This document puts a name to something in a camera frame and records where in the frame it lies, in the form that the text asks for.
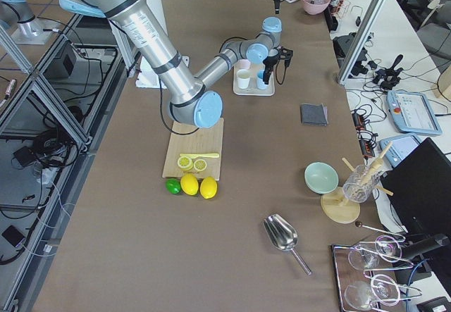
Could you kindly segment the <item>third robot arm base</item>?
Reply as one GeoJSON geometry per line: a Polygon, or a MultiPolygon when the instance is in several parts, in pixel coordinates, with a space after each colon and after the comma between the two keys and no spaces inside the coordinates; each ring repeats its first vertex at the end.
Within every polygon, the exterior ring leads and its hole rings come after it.
{"type": "Polygon", "coordinates": [[[18,27],[11,35],[16,44],[44,45],[51,34],[45,32],[45,22],[30,8],[27,0],[1,0],[1,27],[18,27]]]}

